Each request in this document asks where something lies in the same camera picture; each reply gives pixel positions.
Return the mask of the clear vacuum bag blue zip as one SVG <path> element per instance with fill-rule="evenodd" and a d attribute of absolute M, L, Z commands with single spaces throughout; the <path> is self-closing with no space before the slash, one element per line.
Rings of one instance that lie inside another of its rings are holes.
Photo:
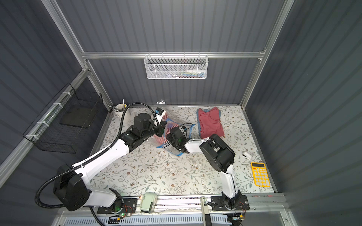
<path fill-rule="evenodd" d="M 153 135 L 149 142 L 156 148 L 163 149 L 174 155 L 180 156 L 183 153 L 189 153 L 185 145 L 191 140 L 192 128 L 195 124 L 179 123 L 171 119 L 165 110 L 156 108 L 156 119 L 165 128 L 160 132 L 160 136 Z"/>

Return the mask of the blue tank top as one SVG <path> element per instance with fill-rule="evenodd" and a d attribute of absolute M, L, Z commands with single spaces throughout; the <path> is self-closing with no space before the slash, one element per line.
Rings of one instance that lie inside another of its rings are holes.
<path fill-rule="evenodd" d="M 198 125 L 198 131 L 199 131 L 199 136 L 201 137 L 201 125 L 200 125 L 200 111 L 202 109 L 199 108 L 196 113 L 197 113 L 197 125 Z"/>

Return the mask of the red ribbed garment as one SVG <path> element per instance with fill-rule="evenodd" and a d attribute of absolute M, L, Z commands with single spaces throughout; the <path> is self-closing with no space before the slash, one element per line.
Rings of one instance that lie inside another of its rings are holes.
<path fill-rule="evenodd" d="M 207 138 L 213 134 L 217 134 L 220 137 L 224 136 L 221 123 L 221 111 L 217 107 L 200 111 L 200 125 L 201 138 Z"/>

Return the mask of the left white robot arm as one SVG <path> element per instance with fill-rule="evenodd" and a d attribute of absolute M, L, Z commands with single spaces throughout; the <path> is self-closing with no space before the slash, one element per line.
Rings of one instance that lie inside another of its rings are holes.
<path fill-rule="evenodd" d="M 162 136 L 166 127 L 163 119 L 165 114 L 160 108 L 156 109 L 155 120 L 149 114 L 138 114 L 133 125 L 112 144 L 72 166 L 60 166 L 54 180 L 53 193 L 61 201 L 61 206 L 68 211 L 94 206 L 119 208 L 122 196 L 115 189 L 93 189 L 88 185 L 99 172 L 129 154 L 148 138 L 153 135 Z"/>

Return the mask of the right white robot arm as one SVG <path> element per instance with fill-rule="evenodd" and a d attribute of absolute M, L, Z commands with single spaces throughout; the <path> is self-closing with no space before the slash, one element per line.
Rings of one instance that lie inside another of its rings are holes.
<path fill-rule="evenodd" d="M 234 173 L 235 152 L 217 134 L 205 139 L 187 138 L 181 129 L 173 128 L 166 139 L 182 153 L 202 153 L 211 167 L 219 172 L 222 195 L 212 196 L 208 203 L 213 211 L 242 211 L 250 209 L 248 199 L 239 190 Z"/>

